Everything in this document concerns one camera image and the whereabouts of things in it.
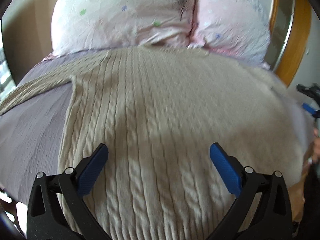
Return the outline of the person's right hand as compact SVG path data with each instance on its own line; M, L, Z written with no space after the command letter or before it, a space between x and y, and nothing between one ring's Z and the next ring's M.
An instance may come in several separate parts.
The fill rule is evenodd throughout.
M315 164L319 161L320 156L320 138L319 138L319 130L314 129L313 130L313 143L311 144L309 150L308 150L308 158L307 158L307 164Z

